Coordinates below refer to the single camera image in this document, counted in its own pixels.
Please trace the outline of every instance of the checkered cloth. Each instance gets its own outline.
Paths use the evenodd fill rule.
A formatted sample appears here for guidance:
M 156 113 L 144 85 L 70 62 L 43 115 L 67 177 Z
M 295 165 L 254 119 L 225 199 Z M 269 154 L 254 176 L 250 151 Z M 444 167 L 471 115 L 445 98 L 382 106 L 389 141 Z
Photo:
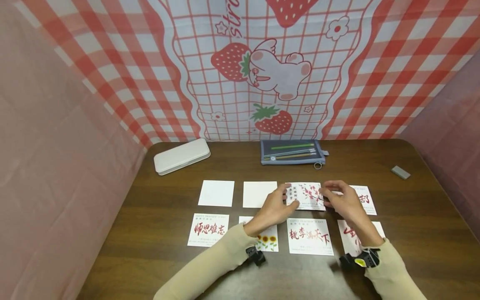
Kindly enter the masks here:
M 145 147 L 197 137 L 395 137 L 480 47 L 476 0 L 312 2 L 287 25 L 269 0 L 14 4 Z M 301 53 L 311 65 L 291 101 L 231 81 L 211 63 L 232 43 L 253 51 L 267 39 L 279 61 Z M 259 130 L 253 104 L 287 112 L 290 129 Z

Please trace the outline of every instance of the flower print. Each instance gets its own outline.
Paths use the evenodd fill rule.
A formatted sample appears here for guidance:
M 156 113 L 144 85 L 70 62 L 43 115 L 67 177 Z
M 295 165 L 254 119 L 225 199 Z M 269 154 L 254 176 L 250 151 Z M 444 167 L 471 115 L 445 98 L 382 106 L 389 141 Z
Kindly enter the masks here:
M 338 41 L 339 38 L 347 34 L 349 21 L 350 19 L 347 16 L 343 16 L 338 20 L 330 22 L 326 37 L 331 38 L 333 41 Z
M 211 114 L 212 116 L 212 120 L 214 121 L 225 121 L 225 116 L 223 115 L 223 112 L 214 112 L 213 114 Z
M 228 27 L 223 24 L 223 22 L 220 22 L 218 24 L 215 24 L 215 27 L 216 27 L 216 32 L 219 34 L 219 35 L 224 35 L 226 36 L 227 35 L 227 30 L 228 30 Z
M 308 105 L 303 109 L 304 112 L 312 112 L 313 111 L 313 105 Z

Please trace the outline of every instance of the cartoon bunny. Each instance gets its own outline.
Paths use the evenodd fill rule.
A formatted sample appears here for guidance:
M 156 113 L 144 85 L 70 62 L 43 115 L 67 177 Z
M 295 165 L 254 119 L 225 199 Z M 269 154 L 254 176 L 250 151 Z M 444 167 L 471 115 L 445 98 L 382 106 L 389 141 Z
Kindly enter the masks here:
M 312 65 L 297 52 L 280 62 L 275 46 L 276 40 L 268 39 L 253 50 L 248 83 L 262 91 L 274 90 L 280 100 L 290 101 L 297 98 L 300 82 L 310 75 Z

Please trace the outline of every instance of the white card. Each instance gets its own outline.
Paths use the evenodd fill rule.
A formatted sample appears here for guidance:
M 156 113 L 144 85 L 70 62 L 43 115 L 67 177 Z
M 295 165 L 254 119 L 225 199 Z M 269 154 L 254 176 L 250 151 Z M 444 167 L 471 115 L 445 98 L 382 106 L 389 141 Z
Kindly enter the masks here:
M 378 233 L 382 238 L 385 237 L 384 229 L 380 222 L 372 222 L 377 228 Z M 352 256 L 357 256 L 361 253 L 361 242 L 357 236 L 357 233 L 347 225 L 345 220 L 338 220 L 338 229 L 340 230 L 340 236 L 342 237 L 343 250 L 345 254 L 350 253 Z
M 228 229 L 229 215 L 194 214 L 187 246 L 211 247 Z
M 291 185 L 287 189 L 287 205 L 298 200 L 299 210 L 325 210 L 324 197 L 318 191 L 321 188 L 318 182 L 291 182 Z
M 372 195 L 370 195 L 370 191 L 368 190 L 367 186 L 362 185 L 350 185 L 359 196 L 360 202 L 363 205 L 363 209 L 367 213 L 367 215 L 376 216 L 377 211 L 375 210 L 375 206 L 373 205 Z
M 204 180 L 198 205 L 232 207 L 234 181 Z
M 267 195 L 276 188 L 276 181 L 245 181 L 243 183 L 243 207 L 261 208 Z
M 291 254 L 334 255 L 326 220 L 290 218 L 287 230 Z
M 239 223 L 247 224 L 252 218 L 252 216 L 239 216 Z M 258 241 L 255 244 L 257 250 L 278 252 L 278 231 L 276 225 L 267 228 L 257 237 Z

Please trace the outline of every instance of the eraser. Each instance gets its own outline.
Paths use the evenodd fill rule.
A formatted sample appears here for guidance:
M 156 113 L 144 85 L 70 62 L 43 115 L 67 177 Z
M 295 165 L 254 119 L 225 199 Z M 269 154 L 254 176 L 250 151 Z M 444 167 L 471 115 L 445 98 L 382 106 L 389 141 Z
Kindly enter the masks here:
M 408 173 L 407 171 L 403 170 L 403 169 L 400 168 L 399 166 L 393 167 L 392 172 L 394 172 L 395 174 L 397 174 L 398 176 L 400 176 L 402 179 L 407 179 L 408 177 L 410 177 L 410 173 Z

